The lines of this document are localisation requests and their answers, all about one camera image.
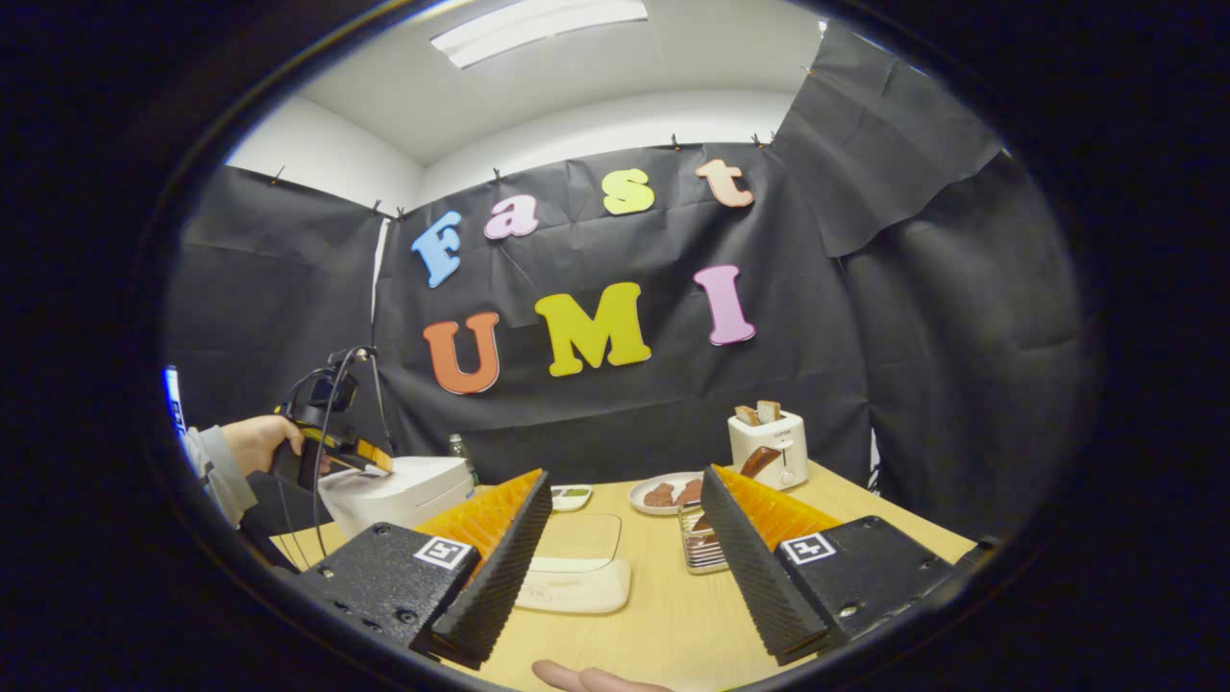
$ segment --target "orange letter u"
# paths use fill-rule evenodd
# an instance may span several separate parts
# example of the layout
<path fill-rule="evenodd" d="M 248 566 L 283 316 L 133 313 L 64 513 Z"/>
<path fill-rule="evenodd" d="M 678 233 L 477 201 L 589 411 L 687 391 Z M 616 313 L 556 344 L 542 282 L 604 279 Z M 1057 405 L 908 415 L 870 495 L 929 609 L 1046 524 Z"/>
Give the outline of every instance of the orange letter u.
<path fill-rule="evenodd" d="M 432 349 L 432 369 L 435 382 L 446 392 L 454 395 L 477 395 L 496 383 L 499 377 L 499 355 L 496 353 L 496 312 L 478 312 L 465 320 L 478 342 L 478 370 L 472 374 L 461 372 L 458 366 L 458 353 L 453 342 L 458 332 L 458 322 L 440 321 L 423 329 L 423 338 Z"/>

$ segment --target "white plate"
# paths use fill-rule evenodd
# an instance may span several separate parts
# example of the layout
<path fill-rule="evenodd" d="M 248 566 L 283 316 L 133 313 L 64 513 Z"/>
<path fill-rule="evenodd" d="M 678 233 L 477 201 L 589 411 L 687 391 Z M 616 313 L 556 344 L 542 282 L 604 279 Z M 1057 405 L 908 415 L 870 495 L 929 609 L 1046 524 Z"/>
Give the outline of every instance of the white plate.
<path fill-rule="evenodd" d="M 584 490 L 585 494 L 584 495 L 573 495 L 571 498 L 566 498 L 563 495 L 568 490 L 577 490 L 577 489 Z M 555 494 L 556 490 L 560 492 L 560 495 Z M 589 501 L 589 498 L 593 494 L 594 494 L 594 489 L 593 489 L 592 486 L 552 486 L 551 487 L 551 509 L 555 510 L 555 511 L 557 511 L 557 513 L 574 513 L 574 511 L 579 510 L 581 508 L 584 508 L 585 503 Z"/>
<path fill-rule="evenodd" d="M 636 508 L 637 510 L 641 510 L 642 513 L 645 513 L 647 515 L 659 515 L 659 516 L 674 515 L 675 514 L 675 508 L 674 506 L 670 506 L 670 508 L 651 508 L 651 506 L 648 506 L 648 505 L 645 504 L 645 497 L 648 495 L 649 492 L 653 490 L 654 488 L 657 488 L 658 486 L 661 486 L 663 483 L 669 483 L 670 486 L 673 486 L 675 488 L 674 493 L 670 494 L 670 498 L 673 500 L 678 500 L 679 499 L 679 494 L 684 492 L 684 486 L 688 486 L 689 481 L 695 481 L 697 478 L 702 478 L 702 476 L 704 476 L 704 472 L 699 472 L 699 471 L 684 471 L 684 472 L 668 473 L 665 476 L 659 476 L 659 477 L 656 477 L 656 478 L 651 478 L 649 481 L 646 481 L 645 483 L 636 484 L 632 488 L 632 490 L 629 492 L 627 499 L 629 499 L 630 503 L 632 503 L 633 508 Z"/>

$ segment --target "orange soft gripper pad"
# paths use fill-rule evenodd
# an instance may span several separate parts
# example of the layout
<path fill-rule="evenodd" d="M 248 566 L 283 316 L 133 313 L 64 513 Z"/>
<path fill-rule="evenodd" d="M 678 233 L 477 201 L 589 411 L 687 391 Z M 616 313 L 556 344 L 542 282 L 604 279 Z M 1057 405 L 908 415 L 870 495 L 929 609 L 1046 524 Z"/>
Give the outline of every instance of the orange soft gripper pad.
<path fill-rule="evenodd" d="M 756 529 L 769 551 L 777 549 L 777 543 L 782 541 L 808 536 L 841 524 L 781 490 L 774 490 L 731 470 L 713 465 L 713 471 L 739 504 L 743 514 L 752 521 L 752 526 Z"/>
<path fill-rule="evenodd" d="M 522 508 L 530 490 L 542 476 L 542 470 L 534 470 L 512 481 L 471 498 L 451 510 L 418 525 L 415 531 L 459 541 L 474 546 L 478 551 L 478 564 L 471 575 L 477 575 L 492 551 L 504 537 L 517 510 Z"/>

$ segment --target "finger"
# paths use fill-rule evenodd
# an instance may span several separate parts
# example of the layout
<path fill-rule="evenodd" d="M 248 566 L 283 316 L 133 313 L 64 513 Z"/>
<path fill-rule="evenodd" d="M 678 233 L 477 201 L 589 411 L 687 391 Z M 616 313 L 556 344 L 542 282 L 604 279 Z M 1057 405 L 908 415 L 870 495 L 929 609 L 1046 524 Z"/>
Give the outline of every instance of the finger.
<path fill-rule="evenodd" d="M 661 685 L 632 682 L 595 667 L 587 667 L 577 677 L 588 692 L 670 692 Z"/>
<path fill-rule="evenodd" d="M 565 690 L 566 692 L 589 692 L 585 686 L 581 682 L 581 676 L 577 671 L 566 669 L 555 661 L 534 661 L 530 665 L 530 670 L 534 675 L 539 677 L 542 682 L 546 682 L 551 687 L 557 690 Z"/>
<path fill-rule="evenodd" d="M 282 431 L 287 435 L 287 440 L 290 441 L 290 449 L 294 450 L 295 456 L 304 454 L 304 433 L 299 430 L 299 427 L 290 423 L 289 420 L 278 417 L 282 422 Z"/>

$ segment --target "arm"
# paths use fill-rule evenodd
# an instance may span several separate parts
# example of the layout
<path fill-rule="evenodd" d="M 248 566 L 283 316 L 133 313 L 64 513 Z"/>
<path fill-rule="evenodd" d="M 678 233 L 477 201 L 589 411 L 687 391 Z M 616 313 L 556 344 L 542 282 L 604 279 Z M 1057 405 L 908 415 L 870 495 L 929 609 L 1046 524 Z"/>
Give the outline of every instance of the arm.
<path fill-rule="evenodd" d="M 244 513 L 256 505 L 247 476 L 257 471 L 267 473 L 273 466 L 273 451 L 285 440 L 295 455 L 301 455 L 304 434 L 283 417 L 257 417 L 204 433 L 193 428 L 182 440 L 205 493 L 218 503 L 226 521 L 239 529 Z M 325 461 L 321 473 L 327 471 Z"/>
<path fill-rule="evenodd" d="M 205 493 L 218 503 L 226 524 L 237 529 L 244 513 L 256 505 L 256 494 L 247 484 L 246 474 L 240 471 L 239 462 L 223 436 L 223 429 L 215 425 L 202 433 L 192 428 L 182 441 L 188 463 Z"/>

